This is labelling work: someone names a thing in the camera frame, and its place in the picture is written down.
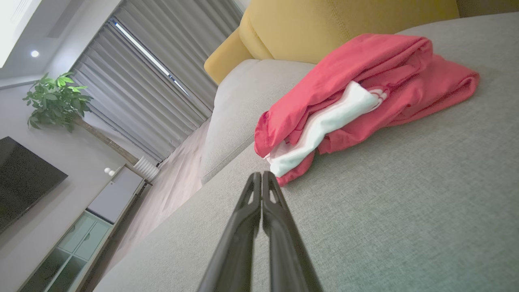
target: yellow cushion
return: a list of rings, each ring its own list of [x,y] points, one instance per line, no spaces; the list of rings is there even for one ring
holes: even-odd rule
[[[457,17],[456,0],[251,0],[240,27],[204,67],[220,83],[245,59],[316,64],[360,34]]]
[[[225,76],[243,60],[254,59],[241,42],[239,30],[240,28],[238,27],[231,33],[203,65],[207,74],[213,78],[216,84],[220,84]]]

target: green leaves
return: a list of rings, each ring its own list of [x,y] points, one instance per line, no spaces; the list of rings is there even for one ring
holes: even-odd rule
[[[44,97],[48,100],[58,100],[58,98],[54,94],[46,94]]]
[[[37,119],[36,117],[31,116],[31,117],[29,118],[29,123],[31,124],[31,126],[33,126],[33,128],[36,128],[36,129],[38,129],[38,130],[41,130],[41,128],[38,127],[38,125],[36,124],[36,122],[38,122],[38,119]]]
[[[92,100],[91,96],[82,95],[81,90],[86,86],[67,86],[74,83],[68,77],[71,72],[61,74],[56,79],[47,78],[45,74],[42,79],[36,81],[32,91],[27,92],[23,98],[27,105],[34,107],[27,124],[36,129],[41,125],[57,125],[65,127],[68,131],[74,130],[74,119],[85,116],[90,111],[87,106]]]
[[[54,112],[54,114],[57,116],[57,117],[62,117],[63,114],[61,114],[61,112],[58,110],[58,109],[52,109],[52,111]]]
[[[72,106],[75,107],[75,109],[77,110],[81,110],[81,102],[79,101],[79,99],[73,99]]]

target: wooden floor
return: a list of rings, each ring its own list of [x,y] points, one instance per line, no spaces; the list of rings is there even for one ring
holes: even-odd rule
[[[102,275],[202,187],[199,168],[208,127],[206,121],[160,164],[153,186],[146,187],[101,258],[95,271],[97,279],[89,285],[92,289]]]

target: ceiling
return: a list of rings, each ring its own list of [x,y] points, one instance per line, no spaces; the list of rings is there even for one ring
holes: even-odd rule
[[[41,0],[0,68],[0,88],[32,82],[49,71],[57,76],[70,70],[119,2]],[[34,50],[39,52],[36,58],[31,56]]]
[[[40,2],[7,58],[5,65],[0,68],[0,79],[43,72],[65,36],[64,31],[51,35],[57,37],[49,37],[49,33],[53,32],[54,25],[58,22],[67,6],[76,2],[78,1],[42,0]],[[39,52],[38,57],[31,57],[33,50]]]

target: white cabinet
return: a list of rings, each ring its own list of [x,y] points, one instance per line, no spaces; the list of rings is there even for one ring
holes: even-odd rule
[[[103,240],[104,235],[108,232],[108,229],[108,226],[96,222],[74,254],[82,259],[89,260]]]
[[[109,223],[83,212],[21,291],[69,291],[111,228]]]
[[[123,167],[87,209],[113,224],[132,200],[142,181],[143,178],[138,174]]]
[[[94,219],[86,215],[81,216],[60,241],[58,247],[73,253],[94,224]]]
[[[144,179],[123,166],[34,271],[21,292],[78,291]]]

